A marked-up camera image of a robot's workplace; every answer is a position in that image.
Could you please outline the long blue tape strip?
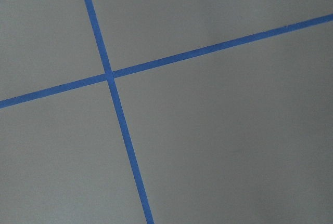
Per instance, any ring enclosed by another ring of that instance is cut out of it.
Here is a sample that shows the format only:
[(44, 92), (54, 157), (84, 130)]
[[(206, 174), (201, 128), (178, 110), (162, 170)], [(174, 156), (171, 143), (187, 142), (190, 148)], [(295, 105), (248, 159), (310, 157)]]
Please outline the long blue tape strip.
[(105, 47), (103, 35), (99, 26), (98, 18), (96, 15), (96, 11), (94, 8), (93, 0), (84, 0), (86, 10), (88, 13), (89, 21), (91, 23), (91, 27), (93, 30), (95, 42), (97, 45), (97, 49), (99, 52), (99, 56), (101, 59), (101, 63), (103, 66), (104, 74), (106, 76), (106, 81), (110, 90), (114, 110), (117, 115), (118, 123), (120, 126), (120, 131), (122, 134), (122, 138), (124, 141), (125, 149), (127, 152), (127, 157), (129, 159), (129, 163), (131, 166), (132, 174), (134, 177), (135, 185), (137, 188), (137, 192), (140, 198), (140, 202), (143, 208), (144, 216), (147, 223), (154, 223), (153, 215), (151, 212), (151, 208), (149, 205), (148, 197), (146, 194), (144, 182), (140, 173), (139, 165), (137, 162), (135, 150), (132, 144), (131, 135), (128, 129), (128, 125), (126, 122), (126, 118), (123, 112), (121, 100), (119, 97), (117, 85), (113, 76), (113, 70), (110, 64), (110, 60), (108, 58), (107, 50)]

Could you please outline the crossing blue tape strip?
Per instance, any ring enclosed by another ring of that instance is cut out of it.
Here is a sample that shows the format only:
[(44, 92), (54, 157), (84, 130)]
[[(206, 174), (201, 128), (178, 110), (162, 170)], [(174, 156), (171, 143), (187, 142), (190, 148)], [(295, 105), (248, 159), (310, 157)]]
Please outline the crossing blue tape strip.
[[(301, 21), (301, 22), (298, 22), (298, 23), (286, 25), (286, 26), (283, 26), (283, 27), (279, 27), (279, 28), (275, 28), (275, 29), (271, 29), (271, 30), (267, 30), (267, 31), (263, 31), (263, 32), (259, 32), (259, 33), (256, 33), (256, 34), (247, 35), (247, 36), (244, 36), (244, 37), (232, 39), (232, 40), (221, 42), (221, 43), (218, 43), (218, 44), (214, 44), (214, 45), (202, 47), (202, 48), (199, 48), (199, 49), (187, 51), (187, 52), (184, 52), (184, 53), (181, 53), (181, 54), (172, 55), (172, 56), (169, 56), (169, 57), (149, 61), (149, 62), (146, 62), (146, 63), (137, 64), (137, 65), (134, 65), (134, 66), (131, 66), (131, 67), (122, 68), (122, 69), (113, 71), (112, 75), (115, 78), (123, 77), (123, 76), (127, 76), (127, 75), (130, 75), (130, 74), (134, 74), (134, 73), (150, 70), (150, 69), (153, 69), (153, 68), (161, 67), (161, 66), (164, 66), (164, 65), (176, 63), (176, 62), (179, 62), (179, 61), (191, 59), (191, 58), (194, 58), (194, 57), (207, 55), (207, 54), (217, 52), (217, 51), (220, 51), (220, 50), (236, 47), (236, 46), (243, 45), (243, 44), (246, 44), (246, 43), (255, 42), (255, 41), (258, 41), (258, 40), (261, 40), (261, 39), (265, 39), (265, 38), (285, 34), (285, 33), (288, 33), (288, 32), (297, 31), (297, 30), (300, 30), (300, 29), (312, 27), (312, 26), (315, 26), (315, 25), (327, 23), (327, 22), (330, 22), (330, 21), (332, 21), (332, 14), (317, 17), (317, 18), (313, 18), (313, 19), (309, 19), (309, 20), (305, 20), (305, 21)], [(48, 97), (48, 96), (51, 96), (51, 95), (59, 94), (59, 93), (65, 92), (65, 91), (70, 91), (70, 90), (74, 90), (74, 89), (77, 89), (77, 88), (86, 87), (88, 85), (93, 85), (93, 84), (96, 84), (96, 83), (104, 82), (104, 81), (107, 80), (107, 77), (108, 76), (106, 74), (95, 75), (95, 76), (84, 78), (84, 79), (81, 79), (81, 80), (78, 80), (78, 81), (73, 81), (73, 82), (62, 84), (62, 85), (54, 86), (54, 87), (51, 87), (51, 88), (42, 89), (42, 90), (35, 91), (35, 92), (32, 92), (32, 93), (28, 93), (28, 94), (20, 95), (20, 96), (17, 96), (17, 97), (5, 99), (5, 100), (1, 101), (1, 108), (11, 107), (11, 106), (21, 104), (21, 103), (24, 103), (24, 102), (28, 102), (28, 101)]]

